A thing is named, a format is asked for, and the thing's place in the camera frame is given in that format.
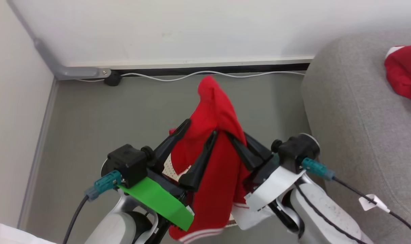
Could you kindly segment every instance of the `red cloth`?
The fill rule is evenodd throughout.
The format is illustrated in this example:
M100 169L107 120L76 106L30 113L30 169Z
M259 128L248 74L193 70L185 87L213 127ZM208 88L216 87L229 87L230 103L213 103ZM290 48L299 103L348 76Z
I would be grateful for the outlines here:
M391 53L385 60L385 68L394 91L411 99L411 46Z
M199 84L198 94L201 100L190 117L189 130L171 152L175 172L180 174L195 162L204 142L215 129L218 130L218 138L201 186L195 193L192 225L187 232L176 227L169 230L173 239L185 243L221 232L220 229L228 222L233 202L245 203L246 192L242 181L249 175L224 133L232 133L246 145L230 100L211 76L205 77Z

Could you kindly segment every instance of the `gray floor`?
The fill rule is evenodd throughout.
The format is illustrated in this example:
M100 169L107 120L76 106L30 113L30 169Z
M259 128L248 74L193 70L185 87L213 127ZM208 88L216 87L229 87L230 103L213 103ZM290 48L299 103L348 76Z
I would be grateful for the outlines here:
M126 78L118 87L101 82L60 82L43 149L26 231L61 243L83 191L98 179L106 155L129 143L156 147L190 117L199 102L203 76L177 82ZM215 76L233 103L243 129L269 146L309 127L300 95L302 76L278 74L248 79ZM86 203L70 237L83 243L116 204L109 191ZM195 243L296 243L277 218L241 231L231 227ZM164 244L175 243L168 236Z

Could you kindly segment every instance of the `white wall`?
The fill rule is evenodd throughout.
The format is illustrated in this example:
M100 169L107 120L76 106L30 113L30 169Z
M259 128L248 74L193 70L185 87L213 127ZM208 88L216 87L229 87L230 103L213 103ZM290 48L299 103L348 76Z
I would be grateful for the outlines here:
M16 227L53 75L0 0L0 223Z
M16 0L68 66L281 60L411 27L411 0Z

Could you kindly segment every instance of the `white cable tag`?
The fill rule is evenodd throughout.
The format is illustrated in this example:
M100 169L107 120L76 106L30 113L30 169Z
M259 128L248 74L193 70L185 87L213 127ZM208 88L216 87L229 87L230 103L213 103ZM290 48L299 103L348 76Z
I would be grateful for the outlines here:
M193 216L195 216L195 213L193 212L192 208L190 208L189 205L187 205L186 209L187 209Z
M377 205L376 204L374 204L374 203L372 203L372 202L369 202L368 200L366 200L365 198L359 198L359 202L361 203L361 205L362 205L362 208L365 210L365 211L368 211L368 210L370 210L370 209L372 209L373 207L379 207L380 209L382 209L383 211L385 211L385 212L387 212L387 213L389 213L391 210L389 210L388 209L388 207L386 206L386 204L384 204L383 203L383 201L381 201L380 200L380 198L378 198L376 195L374 195L374 194L368 194L367 195L367 197L368 198L371 198L371 199L373 199L375 202L377 202Z

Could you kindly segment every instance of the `teal connector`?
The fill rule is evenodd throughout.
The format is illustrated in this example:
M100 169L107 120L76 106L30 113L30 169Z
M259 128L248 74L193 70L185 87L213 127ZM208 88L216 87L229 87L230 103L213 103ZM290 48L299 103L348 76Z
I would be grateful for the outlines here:
M117 170L112 171L111 173L103 176L96 182L94 186L90 187L85 191L85 195L88 196L88 201L94 201L98 198L100 194L104 193L107 190L114 189L117 185L122 183L122 175Z
M308 171L309 173L313 173L328 181L331 181L335 175L334 171L329 170L326 166L320 164L315 160L308 158L305 158L302 161L302 167L306 169L306 171Z

